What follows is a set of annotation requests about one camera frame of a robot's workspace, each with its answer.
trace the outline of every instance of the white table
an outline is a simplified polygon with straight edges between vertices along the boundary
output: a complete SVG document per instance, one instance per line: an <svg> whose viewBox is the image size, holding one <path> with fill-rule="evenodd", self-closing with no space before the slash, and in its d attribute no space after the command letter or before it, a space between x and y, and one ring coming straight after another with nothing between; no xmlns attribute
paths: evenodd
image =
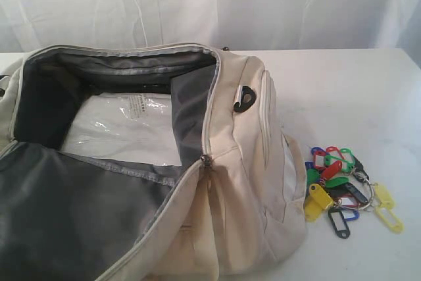
<svg viewBox="0 0 421 281"><path fill-rule="evenodd" d="M348 147L386 185L405 225L390 232L374 213L338 238L324 213L303 245L264 272L223 280L417 280L421 275L421 70L400 49L241 51L260 57L278 91L284 130L310 148ZM19 54L0 54L0 69Z"/></svg>

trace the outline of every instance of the side pocket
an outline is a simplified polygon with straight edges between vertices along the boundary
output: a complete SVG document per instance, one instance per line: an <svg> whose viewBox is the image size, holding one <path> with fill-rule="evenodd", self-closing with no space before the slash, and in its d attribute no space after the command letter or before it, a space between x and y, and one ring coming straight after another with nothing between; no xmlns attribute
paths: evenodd
<svg viewBox="0 0 421 281"><path fill-rule="evenodd" d="M260 105L259 105L259 120L260 129L262 131L262 145L264 167L266 168L270 156L270 104L271 104L271 85L270 76L267 70L262 73L262 82L260 87Z"/></svg>

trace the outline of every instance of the cream duffel bag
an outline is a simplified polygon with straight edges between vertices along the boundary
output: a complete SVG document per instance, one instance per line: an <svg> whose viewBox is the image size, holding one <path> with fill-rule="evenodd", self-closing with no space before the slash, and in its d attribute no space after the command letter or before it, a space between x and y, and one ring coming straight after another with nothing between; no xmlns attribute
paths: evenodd
<svg viewBox="0 0 421 281"><path fill-rule="evenodd" d="M305 237L303 158L256 57L58 45L1 70L0 89L0 280L216 280ZM170 128L153 134L160 96ZM66 150L74 137L80 151Z"/></svg>

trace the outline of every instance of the zipper pull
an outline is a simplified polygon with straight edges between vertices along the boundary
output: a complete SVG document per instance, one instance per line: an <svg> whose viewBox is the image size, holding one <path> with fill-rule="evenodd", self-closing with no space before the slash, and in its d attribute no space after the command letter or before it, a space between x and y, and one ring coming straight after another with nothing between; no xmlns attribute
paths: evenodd
<svg viewBox="0 0 421 281"><path fill-rule="evenodd" d="M209 155L203 154L200 156L204 168L212 168L212 159Z"/></svg>

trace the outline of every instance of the fabric backdrop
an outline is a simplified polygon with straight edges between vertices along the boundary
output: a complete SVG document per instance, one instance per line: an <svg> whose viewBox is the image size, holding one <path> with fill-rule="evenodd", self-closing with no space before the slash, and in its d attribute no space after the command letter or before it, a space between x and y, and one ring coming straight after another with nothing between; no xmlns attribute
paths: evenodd
<svg viewBox="0 0 421 281"><path fill-rule="evenodd" d="M402 47L421 64L420 0L0 0L0 51L56 43L133 48Z"/></svg>

